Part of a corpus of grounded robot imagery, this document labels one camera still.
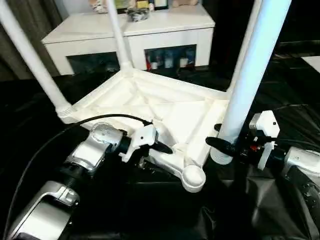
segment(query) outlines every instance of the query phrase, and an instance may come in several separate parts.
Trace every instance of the black cable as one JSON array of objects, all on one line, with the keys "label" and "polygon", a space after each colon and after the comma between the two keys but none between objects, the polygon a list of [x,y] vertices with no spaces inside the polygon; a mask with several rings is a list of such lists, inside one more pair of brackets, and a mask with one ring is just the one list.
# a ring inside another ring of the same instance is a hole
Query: black cable
[{"label": "black cable", "polygon": [[58,134],[56,134],[55,136],[50,138],[45,144],[43,144],[38,149],[38,151],[35,152],[35,154],[32,156],[32,158],[30,159],[28,164],[25,166],[25,168],[24,168],[24,170],[23,170],[23,172],[21,174],[19,182],[17,183],[15,191],[14,191],[14,194],[12,196],[12,199],[11,199],[11,202],[10,202],[10,206],[9,206],[9,209],[8,209],[8,213],[7,213],[7,216],[6,216],[6,222],[5,222],[5,227],[4,227],[4,231],[3,231],[3,237],[2,237],[3,240],[7,239],[7,234],[8,234],[8,230],[9,230],[9,224],[10,224],[10,219],[11,219],[11,215],[12,215],[12,210],[14,208],[19,189],[20,189],[20,187],[22,185],[22,182],[23,182],[23,180],[24,180],[24,178],[26,176],[26,173],[27,173],[28,169],[30,168],[31,164],[36,159],[36,157],[39,155],[39,153],[42,152],[56,138],[58,138],[59,136],[61,136],[64,133],[66,133],[70,129],[73,129],[74,127],[80,126],[81,124],[85,124],[85,123],[90,122],[90,121],[94,121],[94,120],[98,120],[98,119],[104,119],[104,118],[113,118],[113,117],[122,117],[122,118],[129,118],[129,119],[138,120],[138,121],[142,122],[144,126],[152,124],[151,122],[146,121],[146,120],[144,120],[142,118],[139,118],[137,116],[131,116],[131,115],[128,115],[128,114],[105,114],[105,115],[94,116],[94,117],[90,117],[90,118],[78,121],[78,122],[66,127],[64,130],[62,130],[61,132],[59,132]]},{"label": "black cable", "polygon": [[308,145],[311,147],[314,147],[315,149],[320,150],[320,146],[318,146],[315,143],[303,141],[303,140],[295,140],[295,139],[285,139],[285,138],[276,138],[275,140],[277,143],[295,143],[295,144],[301,144],[301,145]]}]

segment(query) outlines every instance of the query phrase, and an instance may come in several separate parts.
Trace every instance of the gray curtain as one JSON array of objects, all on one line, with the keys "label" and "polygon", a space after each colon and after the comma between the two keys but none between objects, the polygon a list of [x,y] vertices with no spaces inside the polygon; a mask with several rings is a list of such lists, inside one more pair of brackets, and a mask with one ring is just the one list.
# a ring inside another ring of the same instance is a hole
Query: gray curtain
[{"label": "gray curtain", "polygon": [[[41,40],[62,18],[54,0],[7,0],[33,47],[52,76],[59,75]],[[32,79],[33,75],[0,25],[0,81]]]}]

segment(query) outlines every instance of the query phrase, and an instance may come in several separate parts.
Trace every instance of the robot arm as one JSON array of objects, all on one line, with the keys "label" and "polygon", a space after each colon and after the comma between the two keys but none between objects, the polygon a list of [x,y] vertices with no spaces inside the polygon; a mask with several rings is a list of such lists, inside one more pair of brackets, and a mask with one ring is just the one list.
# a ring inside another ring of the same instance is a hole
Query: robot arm
[{"label": "robot arm", "polygon": [[7,239],[57,240],[95,172],[106,161],[107,153],[118,153],[128,162],[142,146],[171,154],[169,147],[158,142],[156,128],[150,124],[131,137],[106,123],[93,126],[59,168],[54,180],[47,181],[14,221]]}]

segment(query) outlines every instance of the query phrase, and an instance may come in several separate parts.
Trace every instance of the white cabinet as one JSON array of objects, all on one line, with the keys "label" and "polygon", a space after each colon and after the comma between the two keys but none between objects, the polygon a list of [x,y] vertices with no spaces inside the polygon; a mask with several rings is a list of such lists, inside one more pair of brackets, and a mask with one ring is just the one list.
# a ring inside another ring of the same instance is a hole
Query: white cabinet
[{"label": "white cabinet", "polygon": [[[125,14],[118,17],[135,68],[147,69],[145,50],[193,45],[196,49],[194,65],[209,64],[215,22],[202,5],[155,11],[141,22],[127,22]],[[61,75],[77,72],[70,63],[70,56],[114,54],[116,51],[107,14],[71,15],[42,43]]]}]

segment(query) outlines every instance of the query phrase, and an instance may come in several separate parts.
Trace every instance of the black tablecloth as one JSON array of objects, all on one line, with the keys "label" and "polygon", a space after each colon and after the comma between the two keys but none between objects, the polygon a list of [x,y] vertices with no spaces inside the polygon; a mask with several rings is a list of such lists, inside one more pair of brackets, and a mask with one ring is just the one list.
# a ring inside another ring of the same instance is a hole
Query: black tablecloth
[{"label": "black tablecloth", "polygon": [[[219,89],[229,83],[218,69],[162,74]],[[107,73],[96,73],[59,77],[56,81],[66,98],[75,103],[109,77]],[[319,145],[319,84],[319,74],[300,59],[271,62],[248,119],[256,112],[274,110],[280,137]],[[65,126],[35,80],[1,82],[0,100],[0,224],[3,226],[23,168],[33,153]],[[76,128],[40,154],[22,185],[13,216],[87,134],[87,130]],[[179,179],[160,168],[142,170],[112,158],[98,171],[89,192],[81,198],[64,237],[319,239],[319,231],[301,193],[281,176],[236,159],[227,166],[208,159],[204,171],[207,180],[203,190],[188,193]]]}]

